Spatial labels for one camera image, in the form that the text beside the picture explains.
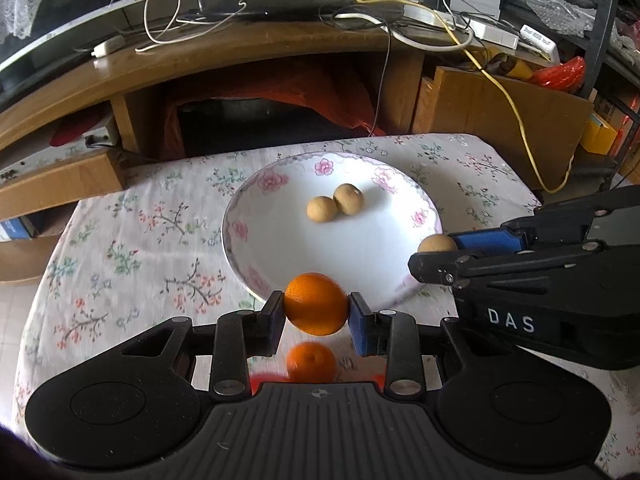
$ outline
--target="yellow box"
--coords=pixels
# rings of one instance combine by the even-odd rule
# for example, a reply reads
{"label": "yellow box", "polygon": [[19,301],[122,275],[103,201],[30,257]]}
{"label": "yellow box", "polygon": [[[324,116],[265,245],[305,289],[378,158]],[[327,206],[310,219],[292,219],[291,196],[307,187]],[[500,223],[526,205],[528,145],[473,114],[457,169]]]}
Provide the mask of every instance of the yellow box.
{"label": "yellow box", "polygon": [[589,153],[607,155],[618,132],[597,113],[592,112],[584,127],[580,145]]}

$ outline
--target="power strip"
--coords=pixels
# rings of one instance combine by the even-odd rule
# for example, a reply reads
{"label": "power strip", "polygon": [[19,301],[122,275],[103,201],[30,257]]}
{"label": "power strip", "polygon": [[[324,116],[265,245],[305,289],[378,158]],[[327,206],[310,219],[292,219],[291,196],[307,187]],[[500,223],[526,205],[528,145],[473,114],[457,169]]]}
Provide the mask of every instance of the power strip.
{"label": "power strip", "polygon": [[523,25],[520,29],[520,35],[523,40],[529,41],[529,43],[545,52],[553,64],[560,64],[558,46],[544,34],[541,34],[533,27],[529,27],[529,25]]}
{"label": "power strip", "polygon": [[[437,12],[438,15],[444,20],[444,22],[447,23],[447,25],[453,25],[451,22],[451,15],[449,13],[440,12],[439,10],[434,10],[433,12]],[[440,23],[440,20],[438,20],[428,10],[421,9],[420,7],[405,5],[404,15],[408,18],[411,18],[412,20],[416,20],[417,22],[426,23],[427,25],[432,25],[433,27],[444,29],[442,23]],[[455,14],[454,19],[456,20],[456,25],[459,28],[466,27],[466,20],[462,20],[462,18],[456,16]],[[476,35],[476,38],[478,38],[479,40],[489,41],[491,43],[510,48],[511,50],[516,50],[518,47],[519,37],[516,34],[507,32],[500,27],[495,27],[495,25],[473,19],[470,20],[469,26]]]}

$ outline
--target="floral tablecloth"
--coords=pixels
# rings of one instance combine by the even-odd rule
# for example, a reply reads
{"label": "floral tablecloth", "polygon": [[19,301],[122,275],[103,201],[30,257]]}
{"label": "floral tablecloth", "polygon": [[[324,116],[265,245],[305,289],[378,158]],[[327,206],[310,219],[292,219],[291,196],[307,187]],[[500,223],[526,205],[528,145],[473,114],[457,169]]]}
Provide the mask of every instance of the floral tablecloth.
{"label": "floral tablecloth", "polygon": [[[133,168],[125,192],[79,203],[51,257],[20,344],[14,430],[26,436],[24,407],[44,381],[169,317],[207,324],[239,308],[259,310],[222,252],[225,207],[265,165],[322,150],[371,156],[404,171],[434,201],[445,232],[498,226],[538,204],[490,146],[463,135],[348,139]],[[427,324],[456,312],[450,290],[439,285],[425,286],[399,309]],[[284,372],[286,352],[309,338],[287,323],[278,354],[250,359],[250,371]],[[383,358],[354,354],[347,327],[321,341],[336,355],[339,380],[370,380],[383,371]],[[613,425],[598,465],[612,476],[640,470],[638,371],[553,361],[592,381],[610,401]],[[198,360],[194,386],[206,389],[209,363]],[[424,363],[430,388],[439,387],[433,359]]]}

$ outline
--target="drawer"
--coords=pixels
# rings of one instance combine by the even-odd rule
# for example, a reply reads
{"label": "drawer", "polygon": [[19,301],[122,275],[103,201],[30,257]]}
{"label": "drawer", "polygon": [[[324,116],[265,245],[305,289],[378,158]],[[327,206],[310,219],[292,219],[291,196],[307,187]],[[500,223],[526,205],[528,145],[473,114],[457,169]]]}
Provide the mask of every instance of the drawer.
{"label": "drawer", "polygon": [[121,191],[125,180],[113,150],[70,158],[0,186],[0,221],[90,196]]}

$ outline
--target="longan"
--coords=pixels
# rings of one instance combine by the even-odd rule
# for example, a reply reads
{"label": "longan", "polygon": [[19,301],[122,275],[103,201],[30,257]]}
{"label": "longan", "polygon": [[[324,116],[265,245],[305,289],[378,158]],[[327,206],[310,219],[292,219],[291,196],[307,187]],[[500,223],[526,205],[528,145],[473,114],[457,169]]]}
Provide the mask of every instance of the longan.
{"label": "longan", "polygon": [[334,191],[334,201],[338,211],[353,216],[362,211],[364,195],[352,184],[340,184]]}
{"label": "longan", "polygon": [[338,214],[334,200],[327,196],[316,196],[306,205],[306,215],[314,222],[330,222]]}
{"label": "longan", "polygon": [[453,238],[447,235],[431,235],[427,236],[418,246],[419,253],[441,253],[444,251],[457,251]]}

